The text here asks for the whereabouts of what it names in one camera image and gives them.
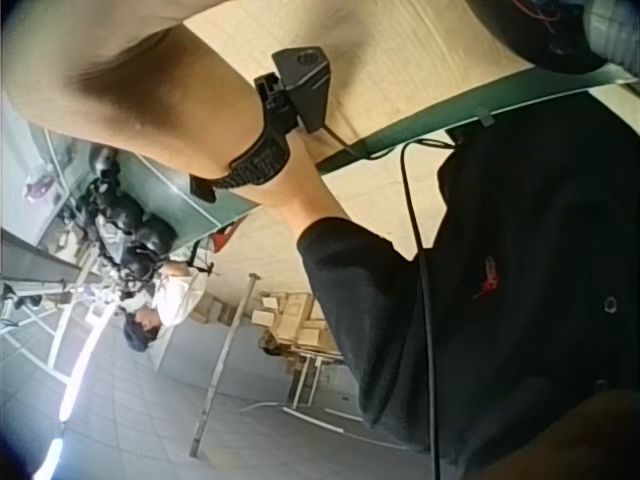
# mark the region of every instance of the green table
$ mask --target green table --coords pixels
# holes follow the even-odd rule
[[[437,130],[529,103],[633,80],[624,70],[611,65],[586,75],[562,75],[532,68],[427,107],[363,138],[354,149],[380,152]],[[214,205],[202,202],[189,195],[187,175],[132,153],[123,152],[120,158],[123,188],[146,211],[173,225],[179,233],[176,249],[215,232],[256,206],[229,192],[218,192],[219,199]],[[343,150],[322,161],[318,168],[322,174],[329,174],[358,160]]]

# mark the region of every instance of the black cable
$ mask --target black cable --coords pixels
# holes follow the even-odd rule
[[[389,155],[391,152],[393,152],[396,149],[396,147],[391,147],[388,150],[385,150],[383,152],[376,153],[376,154],[373,154],[373,155],[371,155],[371,154],[369,154],[367,152],[358,153],[353,149],[353,147],[351,145],[349,145],[347,142],[345,142],[342,139],[342,137],[340,135],[338,135],[326,123],[324,124],[324,126],[322,128],[323,128],[323,130],[325,132],[327,132],[329,134],[329,136],[331,138],[333,138],[336,142],[338,142],[342,146],[342,148],[344,148],[347,152],[349,152],[355,158],[364,158],[365,160],[380,160],[381,158],[386,157],[387,155]]]
[[[409,189],[409,180],[407,178],[407,169],[405,165],[405,157],[407,149],[411,145],[420,145],[423,147],[440,148],[445,150],[454,150],[455,146],[440,140],[432,140],[429,138],[421,138],[412,142],[405,143],[400,151],[400,168],[402,170],[402,184],[404,185],[404,194],[407,200],[407,210],[409,211],[409,219],[411,220],[411,228],[418,249],[418,266],[420,270],[420,290],[422,293],[422,305],[424,309],[425,331],[427,336],[427,374],[429,375],[429,447],[431,450],[431,474],[433,480],[440,480],[440,445],[438,441],[438,405],[436,395],[436,359],[433,348],[433,325],[431,319],[431,295],[429,292],[429,269],[427,267],[427,257],[422,246],[422,237],[418,227],[418,220],[411,202],[411,191]]]

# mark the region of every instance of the wall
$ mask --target wall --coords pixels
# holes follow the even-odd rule
[[[13,110],[3,92],[2,226],[31,244],[39,241],[55,210],[55,186],[34,203],[22,195],[27,177],[43,163],[27,122]]]

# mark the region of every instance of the cardboard box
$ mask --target cardboard box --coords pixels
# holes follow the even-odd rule
[[[322,47],[333,72],[327,123],[349,143],[530,67],[464,0],[280,0],[275,10],[225,2],[186,25],[251,84],[274,70],[274,52]],[[316,159],[342,149],[323,134],[305,141]]]
[[[329,329],[329,325],[327,324],[327,321],[324,318],[320,318],[320,319],[310,319],[310,320],[305,320],[302,323],[302,328],[315,328],[318,330],[328,330]]]
[[[298,345],[325,353],[339,353],[338,346],[329,330],[303,328],[298,334]]]
[[[280,343],[293,343],[297,340],[302,323],[309,318],[313,306],[313,295],[295,293],[287,297],[284,310],[277,315],[271,333]]]
[[[198,323],[209,323],[209,314],[211,313],[211,307],[215,302],[215,298],[209,292],[204,292],[202,298],[195,306],[193,311],[189,314],[189,318],[195,320]]]
[[[284,305],[287,301],[286,293],[269,293],[262,297],[262,306],[268,310],[274,310],[279,313],[284,312]]]
[[[320,307],[320,303],[316,300],[313,302],[313,308],[311,309],[311,318],[323,319],[324,313],[322,312],[322,307]]]
[[[263,327],[273,327],[276,320],[276,313],[268,310],[254,310],[251,314],[251,323],[262,325]]]

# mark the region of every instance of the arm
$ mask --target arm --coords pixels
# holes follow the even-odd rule
[[[167,263],[160,269],[163,277],[190,277],[189,268],[182,262]]]
[[[253,88],[180,25],[218,3],[28,2],[4,36],[10,99],[34,123],[201,177],[221,177],[263,125]],[[360,382],[367,418],[411,437],[406,419],[413,416],[411,428],[420,432],[419,416],[426,412],[423,345],[413,342],[409,348],[417,354],[402,355],[414,334],[424,338],[414,332],[421,325],[413,321],[415,266],[388,242],[344,220],[302,136],[294,132],[288,141],[285,169],[267,185],[237,193],[275,208],[296,238],[304,237],[305,267]],[[343,219],[335,232],[328,218]],[[336,282],[341,291],[333,288]],[[408,387],[395,389],[398,382]]]
[[[417,263],[344,219],[323,219],[298,249],[359,402],[377,425],[414,448],[428,448],[424,316],[416,310]]]

